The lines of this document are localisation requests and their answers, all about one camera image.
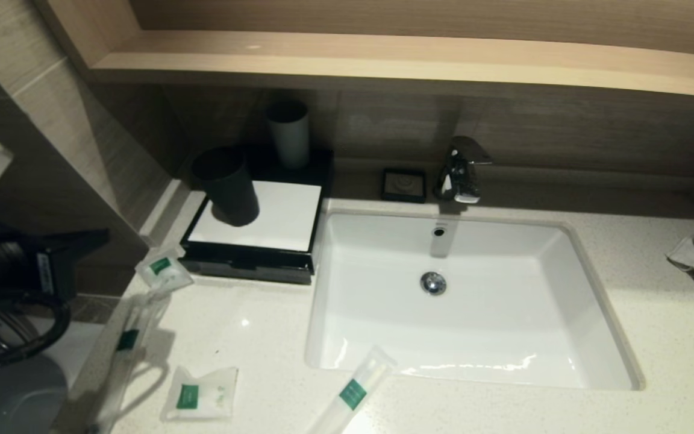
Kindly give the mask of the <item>flat sachet with green label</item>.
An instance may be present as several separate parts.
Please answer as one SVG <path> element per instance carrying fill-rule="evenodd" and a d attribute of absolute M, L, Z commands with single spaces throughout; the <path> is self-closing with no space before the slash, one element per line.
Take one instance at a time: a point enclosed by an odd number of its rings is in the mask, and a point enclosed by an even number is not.
<path fill-rule="evenodd" d="M 160 420 L 164 423 L 228 420 L 233 417 L 237 379 L 236 367 L 217 369 L 202 377 L 192 376 L 187 368 L 178 367 Z"/>

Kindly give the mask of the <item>small sachet with green label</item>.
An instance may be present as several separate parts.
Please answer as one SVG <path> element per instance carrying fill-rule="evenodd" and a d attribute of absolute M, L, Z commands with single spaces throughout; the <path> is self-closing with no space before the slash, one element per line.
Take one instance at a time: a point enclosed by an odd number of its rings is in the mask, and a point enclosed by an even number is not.
<path fill-rule="evenodd" d="M 161 296 L 193 285 L 192 275 L 181 263 L 185 253 L 180 245 L 172 245 L 147 256 L 136 266 L 137 275 L 147 285 L 148 294 Z"/>

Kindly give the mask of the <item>chrome sink drain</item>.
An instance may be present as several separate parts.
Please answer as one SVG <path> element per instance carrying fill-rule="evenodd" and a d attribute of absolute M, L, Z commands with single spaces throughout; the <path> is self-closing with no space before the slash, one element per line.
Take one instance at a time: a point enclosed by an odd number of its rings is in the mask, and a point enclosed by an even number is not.
<path fill-rule="evenodd" d="M 446 278 L 438 272 L 425 272 L 421 275 L 420 286 L 429 295 L 441 295 L 446 292 Z"/>

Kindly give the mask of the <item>light wooden wall shelf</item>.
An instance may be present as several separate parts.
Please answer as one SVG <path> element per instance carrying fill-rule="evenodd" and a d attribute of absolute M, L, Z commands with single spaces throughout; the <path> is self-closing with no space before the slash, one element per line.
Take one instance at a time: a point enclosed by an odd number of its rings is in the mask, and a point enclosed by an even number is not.
<path fill-rule="evenodd" d="M 143 30 L 128 0 L 35 0 L 89 80 L 467 92 L 481 83 L 694 96 L 694 54 L 570 42 Z"/>

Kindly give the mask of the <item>black tray with white liner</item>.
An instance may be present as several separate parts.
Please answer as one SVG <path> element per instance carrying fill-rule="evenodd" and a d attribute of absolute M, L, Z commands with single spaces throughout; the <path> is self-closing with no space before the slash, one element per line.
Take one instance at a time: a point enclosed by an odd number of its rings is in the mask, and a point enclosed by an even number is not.
<path fill-rule="evenodd" d="M 228 225 L 212 215 L 205 194 L 181 238 L 184 256 L 234 266 L 308 266 L 316 274 L 320 223 L 333 180 L 333 152 L 313 150 L 304 168 L 286 169 L 269 146 L 238 148 L 245 153 L 260 214 L 249 225 Z"/>

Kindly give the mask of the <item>black glossy box drawer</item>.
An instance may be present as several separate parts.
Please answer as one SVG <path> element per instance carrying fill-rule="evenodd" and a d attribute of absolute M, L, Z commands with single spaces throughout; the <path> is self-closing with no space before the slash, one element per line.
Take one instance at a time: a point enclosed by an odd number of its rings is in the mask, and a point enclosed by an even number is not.
<path fill-rule="evenodd" d="M 312 277 L 314 277 L 313 270 L 308 266 L 277 267 L 243 264 L 234 266 L 226 261 L 212 263 L 207 259 L 190 256 L 180 258 L 180 262 L 191 274 L 203 275 L 204 277 L 239 278 L 240 280 L 298 285 L 311 284 Z"/>

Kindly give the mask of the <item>black square soap dish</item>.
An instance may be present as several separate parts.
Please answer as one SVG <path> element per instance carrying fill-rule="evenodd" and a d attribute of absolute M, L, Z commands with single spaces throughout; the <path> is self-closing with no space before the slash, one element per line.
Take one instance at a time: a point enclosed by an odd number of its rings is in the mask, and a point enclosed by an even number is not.
<path fill-rule="evenodd" d="M 381 198 L 383 201 L 423 204 L 427 182 L 423 171 L 401 168 L 383 170 Z"/>

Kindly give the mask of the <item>white ceramic sink basin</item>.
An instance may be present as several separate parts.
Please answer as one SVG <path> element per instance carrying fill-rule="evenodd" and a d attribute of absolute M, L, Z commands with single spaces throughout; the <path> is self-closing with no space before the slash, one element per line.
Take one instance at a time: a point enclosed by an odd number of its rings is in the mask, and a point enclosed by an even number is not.
<path fill-rule="evenodd" d="M 334 213 L 305 350 L 349 371 L 374 346 L 398 376 L 636 391 L 575 239 L 558 225 Z M 420 278 L 438 272 L 444 294 Z"/>

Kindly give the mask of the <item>black plastic cup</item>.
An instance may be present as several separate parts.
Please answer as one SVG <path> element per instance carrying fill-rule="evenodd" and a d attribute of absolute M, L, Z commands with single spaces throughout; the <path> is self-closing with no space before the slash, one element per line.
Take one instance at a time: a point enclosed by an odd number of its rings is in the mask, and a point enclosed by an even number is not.
<path fill-rule="evenodd" d="M 218 146 L 202 152 L 193 160 L 191 173 L 210 200 L 215 219 L 240 227 L 258 218 L 258 197 L 240 148 Z"/>

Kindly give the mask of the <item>grey plastic cup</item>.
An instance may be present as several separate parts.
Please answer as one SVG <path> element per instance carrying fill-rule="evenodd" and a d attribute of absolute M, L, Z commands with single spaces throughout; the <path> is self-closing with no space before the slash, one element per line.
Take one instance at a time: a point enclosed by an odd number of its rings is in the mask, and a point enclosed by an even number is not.
<path fill-rule="evenodd" d="M 281 164 L 286 169 L 304 168 L 310 160 L 308 107 L 300 101 L 273 102 L 266 120 Z"/>

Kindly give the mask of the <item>clear tube packet green label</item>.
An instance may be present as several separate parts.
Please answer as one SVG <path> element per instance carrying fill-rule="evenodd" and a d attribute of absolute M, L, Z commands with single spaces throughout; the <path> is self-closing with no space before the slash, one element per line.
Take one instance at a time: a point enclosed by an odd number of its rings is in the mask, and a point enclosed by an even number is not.
<path fill-rule="evenodd" d="M 343 434 L 364 404 L 393 373 L 397 361 L 374 346 L 306 434 Z"/>

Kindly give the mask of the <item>chrome sink faucet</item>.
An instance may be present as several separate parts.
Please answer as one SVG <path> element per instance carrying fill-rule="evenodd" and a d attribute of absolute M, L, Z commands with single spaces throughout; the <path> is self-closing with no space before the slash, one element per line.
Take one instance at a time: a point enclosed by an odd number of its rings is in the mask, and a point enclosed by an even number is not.
<path fill-rule="evenodd" d="M 441 201 L 465 205 L 479 203 L 477 165 L 491 165 L 493 159 L 479 143 L 468 136 L 455 136 L 449 143 L 440 175 L 433 185 L 433 195 Z"/>

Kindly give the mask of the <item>long clear toothbrush packet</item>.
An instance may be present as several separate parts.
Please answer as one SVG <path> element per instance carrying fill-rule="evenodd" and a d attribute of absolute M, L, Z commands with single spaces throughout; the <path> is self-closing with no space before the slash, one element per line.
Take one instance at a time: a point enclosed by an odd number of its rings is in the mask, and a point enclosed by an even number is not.
<path fill-rule="evenodd" d="M 151 298 L 139 297 L 132 300 L 107 376 L 96 399 L 96 406 L 86 421 L 84 434 L 111 434 L 113 431 L 121 412 L 127 384 L 137 365 L 143 339 L 151 326 L 152 316 L 154 307 Z"/>

